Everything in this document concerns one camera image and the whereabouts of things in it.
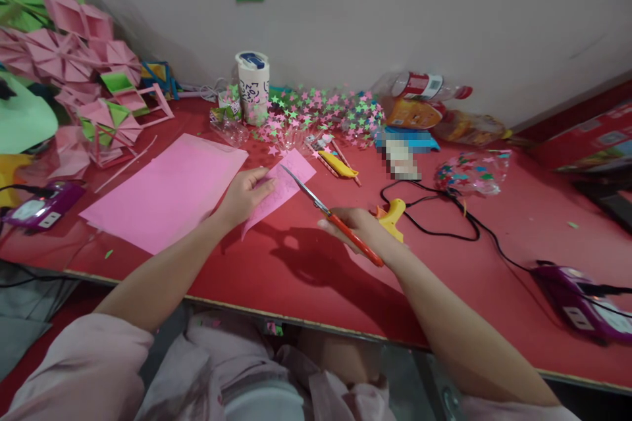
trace forearm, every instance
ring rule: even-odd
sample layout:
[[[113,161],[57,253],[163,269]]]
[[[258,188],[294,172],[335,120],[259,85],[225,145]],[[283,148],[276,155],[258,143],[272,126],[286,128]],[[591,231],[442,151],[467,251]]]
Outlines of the forearm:
[[[153,332],[180,304],[219,241],[230,230],[215,213],[188,235],[151,257],[94,310]]]
[[[491,401],[554,406],[537,371],[404,247],[387,260],[437,358],[459,389]]]

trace yellow glue gun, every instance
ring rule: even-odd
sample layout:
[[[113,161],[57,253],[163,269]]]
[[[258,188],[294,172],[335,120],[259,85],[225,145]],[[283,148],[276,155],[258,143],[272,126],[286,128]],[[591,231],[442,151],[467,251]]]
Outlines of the yellow glue gun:
[[[402,232],[397,230],[395,224],[397,224],[397,221],[406,210],[406,203],[401,199],[393,199],[389,204],[390,206],[388,208],[388,212],[384,214],[384,211],[382,210],[382,215],[378,213],[377,220],[386,230],[388,230],[388,233],[395,237],[400,243],[403,243],[404,235]]]

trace orange scissors handle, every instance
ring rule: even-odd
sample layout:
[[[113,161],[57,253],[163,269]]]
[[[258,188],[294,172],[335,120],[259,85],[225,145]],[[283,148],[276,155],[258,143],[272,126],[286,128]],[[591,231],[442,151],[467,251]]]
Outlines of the orange scissors handle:
[[[384,262],[382,261],[382,259],[376,254],[376,252],[374,252],[373,250],[371,250],[369,248],[369,246],[364,243],[362,240],[360,240],[360,238],[355,235],[351,229],[349,227],[347,227],[347,225],[345,225],[345,223],[343,221],[340,220],[340,217],[336,216],[336,215],[329,215],[329,220],[331,221],[332,224],[334,224],[336,227],[338,227],[340,229],[340,231],[349,239],[351,240],[354,245],[360,249],[360,251],[362,253],[364,253],[364,255],[366,255],[366,257],[371,260],[371,262],[375,265],[375,266],[384,266]]]

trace white wall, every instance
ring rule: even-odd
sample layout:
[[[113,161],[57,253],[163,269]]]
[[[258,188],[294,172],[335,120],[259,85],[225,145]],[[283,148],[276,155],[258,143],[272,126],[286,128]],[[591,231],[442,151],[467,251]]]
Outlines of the white wall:
[[[510,126],[632,69],[632,0],[92,1],[183,82],[229,74],[242,49],[270,56],[276,85],[411,68],[473,86],[460,105]]]

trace red tabletop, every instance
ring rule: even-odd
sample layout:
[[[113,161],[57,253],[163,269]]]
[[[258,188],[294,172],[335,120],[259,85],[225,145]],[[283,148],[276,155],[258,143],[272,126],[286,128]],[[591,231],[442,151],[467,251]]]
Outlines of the red tabletop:
[[[5,233],[0,258],[114,282],[147,260],[149,254],[117,237],[101,233],[90,240],[95,230],[77,214],[145,166],[180,134],[219,141],[208,124],[209,103],[185,99],[171,102],[171,107],[175,120],[148,128],[140,136],[139,150],[158,136],[145,156],[99,195],[90,190],[118,167],[99,171],[91,166],[85,177],[88,192],[72,211],[52,230],[39,235],[25,236],[17,230]],[[278,161],[267,154],[264,143],[250,141],[244,148],[250,153],[244,168]],[[440,153],[418,155],[424,182],[431,186],[437,165],[459,151],[445,145]],[[329,207],[374,209],[383,204],[379,191],[392,181],[375,150],[349,147],[343,152],[359,171],[362,187],[336,179],[321,163],[312,161],[317,173],[308,182],[311,190]],[[387,197],[412,201],[424,194],[401,184]],[[510,258],[525,266],[533,266],[536,259],[551,260],[574,266],[604,284],[632,286],[630,236],[563,176],[544,171],[522,153],[512,155],[502,192],[487,199],[470,197],[467,209],[496,232]],[[446,201],[424,202],[409,212],[434,232],[473,235],[467,220]],[[351,259],[341,243],[316,227],[320,218],[311,201],[299,193],[255,225],[243,242],[240,229],[235,229],[209,257],[189,296],[426,347],[421,328],[389,269]],[[579,227],[572,228],[567,222]],[[430,236],[405,217],[398,229],[414,253],[540,371],[632,389],[632,372],[626,369],[632,366],[632,350],[617,344],[600,347],[567,329],[530,275],[510,268],[488,236],[476,242]],[[106,260],[109,250],[113,252]],[[632,298],[615,301],[622,309],[632,310]]]

